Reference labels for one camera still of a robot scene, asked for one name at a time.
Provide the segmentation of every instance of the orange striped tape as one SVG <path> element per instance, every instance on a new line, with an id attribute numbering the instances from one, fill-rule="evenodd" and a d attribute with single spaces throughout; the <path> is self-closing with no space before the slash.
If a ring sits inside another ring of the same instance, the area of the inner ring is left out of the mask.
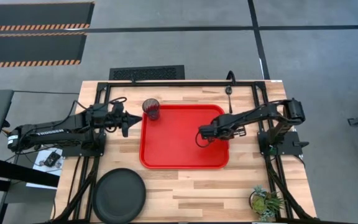
<path id="1" fill-rule="evenodd" d="M 85 32 L 67 32 L 67 33 L 50 33 L 50 34 L 0 34 L 0 37 L 37 37 L 52 35 L 86 35 Z"/>
<path id="2" fill-rule="evenodd" d="M 49 24 L 49 25 L 17 25 L 0 26 L 0 31 L 6 30 L 48 30 L 48 29 L 85 29 L 89 24 Z"/>
<path id="3" fill-rule="evenodd" d="M 79 65 L 81 60 L 46 60 L 29 62 L 0 62 L 0 68 L 6 67 L 31 67 L 48 65 Z"/>
<path id="4" fill-rule="evenodd" d="M 79 2 L 40 2 L 40 3 L 36 3 L 36 2 L 28 2 L 28 3 L 19 3 L 19 4 L 9 4 L 9 3 L 0 3 L 0 6 L 3 5 L 29 5 L 29 4 L 33 4 L 33 5 L 40 5 L 40 4 L 85 4 L 85 3 L 91 3 L 94 4 L 94 1 L 79 1 Z"/>

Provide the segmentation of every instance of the potted plant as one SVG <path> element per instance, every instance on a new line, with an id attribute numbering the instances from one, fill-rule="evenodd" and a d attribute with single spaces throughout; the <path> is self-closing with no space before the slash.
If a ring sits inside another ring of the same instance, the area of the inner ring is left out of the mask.
<path id="1" fill-rule="evenodd" d="M 271 222 L 274 215 L 280 212 L 284 200 L 277 196 L 277 192 L 268 192 L 261 185 L 254 187 L 249 197 L 249 206 L 259 214 L 262 222 Z"/>

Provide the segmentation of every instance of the butcher block tabletop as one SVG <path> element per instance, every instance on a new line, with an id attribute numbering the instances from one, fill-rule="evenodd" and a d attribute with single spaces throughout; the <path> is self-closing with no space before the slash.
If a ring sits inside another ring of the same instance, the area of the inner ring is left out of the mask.
<path id="1" fill-rule="evenodd" d="M 98 82 L 101 81 L 83 82 L 78 99 L 82 105 L 89 106 L 94 103 Z M 286 98 L 281 81 L 264 82 L 269 101 Z M 160 104 L 169 105 L 218 105 L 225 113 L 229 112 L 224 86 L 111 88 L 110 100 L 120 96 L 127 97 L 124 110 L 137 116 L 142 116 L 142 103 L 148 98 L 155 98 Z M 255 108 L 251 87 L 234 86 L 231 103 L 234 114 Z M 76 113 L 81 111 L 83 109 L 77 107 Z M 98 179 L 110 170 L 121 167 L 132 169 L 143 178 L 147 198 L 143 211 L 133 222 L 251 222 L 259 219 L 249 207 L 248 199 L 253 192 L 253 187 L 263 185 L 265 189 L 269 189 L 269 182 L 265 161 L 259 152 L 257 123 L 246 126 L 247 136 L 236 137 L 229 141 L 229 162 L 224 168 L 213 170 L 145 168 L 139 160 L 141 128 L 141 122 L 131 127 L 128 138 L 122 136 L 121 130 L 107 133 L 106 147 L 104 155 L 100 157 L 98 169 Z M 309 215 L 316 216 L 303 164 L 294 156 L 281 158 L 289 191 Z M 77 157 L 68 157 L 64 161 L 55 197 L 57 215 L 61 214 L 67 205 L 77 159 Z M 78 189 L 82 160 L 83 158 L 77 168 L 71 197 Z M 91 168 L 92 161 L 89 160 L 88 170 Z M 88 190 L 83 196 L 80 218 L 85 217 L 87 199 Z M 91 222 L 100 222 L 94 212 L 91 215 Z"/>

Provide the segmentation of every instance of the black floor mat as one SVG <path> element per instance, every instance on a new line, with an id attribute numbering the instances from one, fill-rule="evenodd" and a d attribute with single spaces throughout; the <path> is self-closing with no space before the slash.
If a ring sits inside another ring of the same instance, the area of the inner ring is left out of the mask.
<path id="1" fill-rule="evenodd" d="M 84 32 L 0 35 L 0 67 L 78 65 Z"/>
<path id="2" fill-rule="evenodd" d="M 109 80 L 184 80 L 184 65 L 110 68 Z"/>
<path id="3" fill-rule="evenodd" d="M 0 4 L 0 30 L 88 28 L 94 3 Z"/>

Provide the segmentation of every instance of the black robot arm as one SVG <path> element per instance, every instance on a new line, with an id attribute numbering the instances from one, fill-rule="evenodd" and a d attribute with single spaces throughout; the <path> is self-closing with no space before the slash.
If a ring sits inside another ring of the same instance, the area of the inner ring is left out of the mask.
<path id="1" fill-rule="evenodd" d="M 278 112 L 278 107 L 283 106 L 283 114 Z M 283 135 L 293 126 L 305 121 L 302 104 L 295 99 L 272 101 L 259 107 L 239 114 L 222 114 L 214 118 L 209 125 L 199 127 L 203 139 L 213 141 L 214 139 L 229 140 L 234 135 L 244 136 L 246 130 L 244 125 L 274 119 L 278 124 L 268 130 L 269 144 L 276 144 Z"/>
<path id="2" fill-rule="evenodd" d="M 283 106 L 282 114 L 278 112 L 279 106 Z M 278 175 L 274 171 L 273 166 L 270 162 L 269 151 L 262 150 L 264 148 L 263 146 L 277 147 L 277 145 L 282 144 L 288 130 L 290 130 L 292 126 L 301 124 L 305 121 L 305 114 L 303 112 L 302 104 L 299 101 L 296 101 L 295 99 L 271 101 L 269 103 L 260 105 L 255 109 L 243 113 L 222 114 L 214 118 L 211 124 L 200 126 L 198 130 L 201 134 L 202 139 L 207 139 L 209 142 L 212 142 L 215 139 L 230 140 L 234 138 L 235 135 L 245 136 L 245 125 L 264 120 L 278 121 L 276 126 L 266 132 L 265 137 L 260 138 L 259 136 L 261 153 L 268 161 L 268 174 L 277 184 L 282 194 L 284 194 L 284 196 L 287 198 L 288 203 L 293 207 L 295 213 L 300 218 L 313 219 L 313 217 L 309 216 L 298 205 L 291 193 L 287 190 L 285 185 L 282 184 L 281 180 L 278 178 Z M 291 142 L 290 147 L 302 148 L 307 144 L 308 142 L 293 141 Z"/>
<path id="3" fill-rule="evenodd" d="M 41 144 L 56 144 L 63 149 L 63 156 L 100 156 L 106 137 L 95 129 L 103 128 L 107 132 L 114 132 L 120 128 L 122 135 L 128 137 L 129 128 L 142 120 L 141 117 L 124 112 L 123 101 L 109 103 L 113 105 L 110 112 L 108 103 L 95 104 L 61 121 L 18 126 L 9 133 L 7 147 L 12 152 L 19 153 Z"/>

